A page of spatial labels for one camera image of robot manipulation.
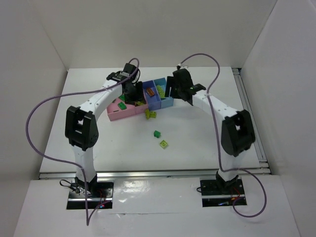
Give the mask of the dark green double lego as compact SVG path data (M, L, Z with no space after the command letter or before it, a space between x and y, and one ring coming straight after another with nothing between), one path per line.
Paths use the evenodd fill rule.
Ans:
M126 110L126 109L127 109L126 105L125 105L123 102L118 103L118 107L119 107L121 110Z

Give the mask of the yellow-green small lego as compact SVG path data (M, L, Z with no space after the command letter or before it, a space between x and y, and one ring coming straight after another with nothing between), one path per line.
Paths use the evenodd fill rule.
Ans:
M156 118L156 117L157 117L157 113L155 111L151 111L150 118Z

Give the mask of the pale green long lego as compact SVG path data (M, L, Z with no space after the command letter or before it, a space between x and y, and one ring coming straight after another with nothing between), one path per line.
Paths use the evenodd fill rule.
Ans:
M156 88L160 98L165 98L165 87L163 85L156 85Z

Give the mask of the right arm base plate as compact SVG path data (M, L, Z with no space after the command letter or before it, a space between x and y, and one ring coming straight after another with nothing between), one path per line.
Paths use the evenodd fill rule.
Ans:
M241 179L225 190L217 186L216 180L200 180L196 191L201 194L202 207L232 206L234 201L236 206L247 205Z

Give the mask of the pale green square lego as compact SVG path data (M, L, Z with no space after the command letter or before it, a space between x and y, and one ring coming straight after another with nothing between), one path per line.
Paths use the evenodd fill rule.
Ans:
M159 143L160 147L165 149L168 147L168 143L165 141L165 140L162 140L160 143Z

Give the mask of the orange lego plate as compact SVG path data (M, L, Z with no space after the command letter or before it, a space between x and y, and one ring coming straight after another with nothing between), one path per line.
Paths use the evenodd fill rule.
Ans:
M146 92L147 92L147 94L148 94L150 97L155 96L154 91L153 91L150 87L146 89Z

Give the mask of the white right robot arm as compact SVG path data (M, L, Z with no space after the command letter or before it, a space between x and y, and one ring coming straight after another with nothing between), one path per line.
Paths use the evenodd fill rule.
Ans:
M178 67L167 77L166 96L181 99L202 109L213 119L219 154L219 170L215 180L218 189L228 192L237 183L238 169L245 152L255 142L250 113L238 111L207 93L206 87L193 84L190 72Z

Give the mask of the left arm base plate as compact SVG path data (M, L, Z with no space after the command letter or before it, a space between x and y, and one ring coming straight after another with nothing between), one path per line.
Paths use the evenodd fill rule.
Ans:
M60 180L60 186L69 188L67 210L85 209L85 190L74 181ZM96 190L87 192L88 209L112 209L113 208L114 182L101 182L97 184Z

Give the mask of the dark green lego brick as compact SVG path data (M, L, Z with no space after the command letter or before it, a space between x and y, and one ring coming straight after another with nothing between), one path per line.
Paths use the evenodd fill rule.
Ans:
M159 137L161 136L161 133L160 133L159 131L155 130L155 131L154 131L154 136L155 136L156 138L159 138Z

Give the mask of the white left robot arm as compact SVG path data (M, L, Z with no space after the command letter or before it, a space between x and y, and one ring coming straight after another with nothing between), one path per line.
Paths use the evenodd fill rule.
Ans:
M66 111L65 136L75 154L77 168L75 183L90 193L97 192L97 173L94 168L93 147L99 138L97 121L107 107L121 95L128 102L144 98L142 83L137 81L139 69L126 63L123 70L106 78L100 92L95 93L78 107Z

